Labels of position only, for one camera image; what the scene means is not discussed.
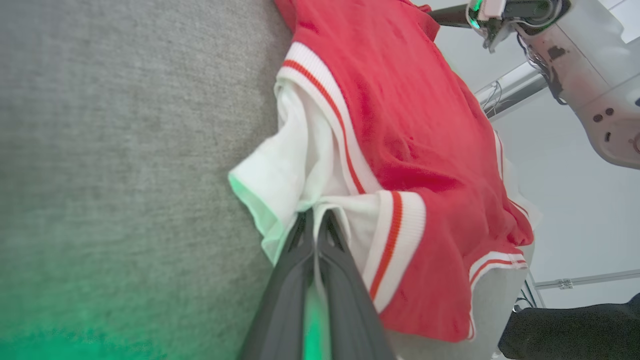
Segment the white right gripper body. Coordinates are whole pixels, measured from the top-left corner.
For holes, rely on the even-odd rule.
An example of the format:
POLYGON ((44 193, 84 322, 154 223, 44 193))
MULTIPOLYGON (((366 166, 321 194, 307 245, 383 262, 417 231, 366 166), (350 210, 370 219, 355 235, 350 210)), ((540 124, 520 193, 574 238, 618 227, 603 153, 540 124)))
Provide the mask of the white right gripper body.
POLYGON ((569 0, 471 0, 467 23, 483 38, 482 47, 494 51, 510 34, 539 34, 569 10, 569 0))

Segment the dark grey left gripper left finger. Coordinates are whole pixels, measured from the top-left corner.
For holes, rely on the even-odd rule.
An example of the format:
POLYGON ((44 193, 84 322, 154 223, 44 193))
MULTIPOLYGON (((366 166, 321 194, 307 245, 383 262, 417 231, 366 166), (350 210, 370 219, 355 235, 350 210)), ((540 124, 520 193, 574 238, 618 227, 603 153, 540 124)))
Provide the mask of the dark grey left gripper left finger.
POLYGON ((240 360, 303 358, 306 294, 313 276, 313 223, 313 210, 297 215, 243 342, 240 360))

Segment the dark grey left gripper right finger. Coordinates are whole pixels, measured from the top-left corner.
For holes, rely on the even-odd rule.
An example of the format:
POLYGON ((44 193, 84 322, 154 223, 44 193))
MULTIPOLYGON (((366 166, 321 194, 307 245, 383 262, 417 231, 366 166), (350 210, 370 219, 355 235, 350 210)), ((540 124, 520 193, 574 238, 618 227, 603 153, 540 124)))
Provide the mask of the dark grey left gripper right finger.
POLYGON ((326 298, 333 360, 394 360, 377 310, 332 210, 318 229, 318 269, 326 298))

